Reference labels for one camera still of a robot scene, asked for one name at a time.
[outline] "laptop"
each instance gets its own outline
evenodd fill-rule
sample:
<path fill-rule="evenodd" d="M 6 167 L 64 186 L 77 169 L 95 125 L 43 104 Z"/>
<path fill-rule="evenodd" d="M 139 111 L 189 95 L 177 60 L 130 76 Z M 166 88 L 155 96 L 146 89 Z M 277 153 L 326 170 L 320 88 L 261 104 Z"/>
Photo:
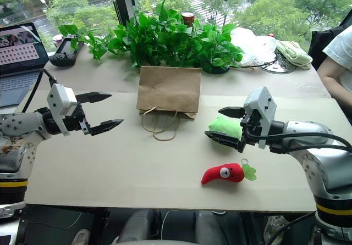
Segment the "laptop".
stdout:
<path fill-rule="evenodd" d="M 19 104 L 48 61 L 33 23 L 0 28 L 0 107 Z"/>

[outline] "green plush toy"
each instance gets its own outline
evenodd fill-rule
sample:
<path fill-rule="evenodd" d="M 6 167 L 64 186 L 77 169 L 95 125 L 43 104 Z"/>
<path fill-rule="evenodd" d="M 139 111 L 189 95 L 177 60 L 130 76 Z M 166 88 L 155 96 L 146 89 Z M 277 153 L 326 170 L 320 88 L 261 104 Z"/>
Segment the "green plush toy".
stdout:
<path fill-rule="evenodd" d="M 231 120 L 224 116 L 219 116 L 215 121 L 209 124 L 210 131 L 219 131 L 226 133 L 229 136 L 241 139 L 242 128 L 238 120 Z"/>

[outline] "yellow stripe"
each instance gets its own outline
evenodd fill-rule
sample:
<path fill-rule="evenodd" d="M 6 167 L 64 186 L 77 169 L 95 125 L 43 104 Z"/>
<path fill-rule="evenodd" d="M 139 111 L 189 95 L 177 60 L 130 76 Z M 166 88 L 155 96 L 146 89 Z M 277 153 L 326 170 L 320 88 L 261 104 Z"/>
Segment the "yellow stripe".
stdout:
<path fill-rule="evenodd" d="M 0 187 L 18 187 L 18 186 L 27 186 L 28 181 L 25 182 L 6 182 L 0 183 Z"/>
<path fill-rule="evenodd" d="M 329 214 L 333 214 L 333 215 L 337 215 L 337 216 L 352 216 L 352 209 L 335 210 L 335 209 L 322 207 L 319 204 L 316 204 L 316 205 L 317 205 L 317 209 L 320 209 L 321 211 L 324 211 L 324 212 L 329 213 Z"/>

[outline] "white plastic bag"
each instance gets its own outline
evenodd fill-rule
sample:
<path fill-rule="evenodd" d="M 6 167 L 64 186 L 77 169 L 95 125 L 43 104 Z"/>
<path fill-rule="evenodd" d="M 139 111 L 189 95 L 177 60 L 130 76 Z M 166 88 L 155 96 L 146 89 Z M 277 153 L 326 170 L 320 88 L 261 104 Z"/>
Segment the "white plastic bag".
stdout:
<path fill-rule="evenodd" d="M 251 30 L 237 27 L 231 31 L 231 43 L 243 52 L 240 66 L 260 65 L 275 59 L 276 39 L 271 36 L 256 36 Z"/>

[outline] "red chili pepper plush toy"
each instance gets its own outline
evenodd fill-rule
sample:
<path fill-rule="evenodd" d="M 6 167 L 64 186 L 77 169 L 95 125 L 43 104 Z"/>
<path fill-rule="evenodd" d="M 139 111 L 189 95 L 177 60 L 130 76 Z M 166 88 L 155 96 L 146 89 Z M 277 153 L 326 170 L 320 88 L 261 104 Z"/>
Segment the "red chili pepper plush toy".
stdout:
<path fill-rule="evenodd" d="M 248 180 L 256 180 L 256 170 L 250 167 L 248 164 L 244 164 L 242 167 L 239 164 L 223 164 L 217 167 L 208 169 L 203 176 L 202 185 L 213 181 L 215 179 L 224 179 L 231 182 L 240 182 L 246 177 Z"/>

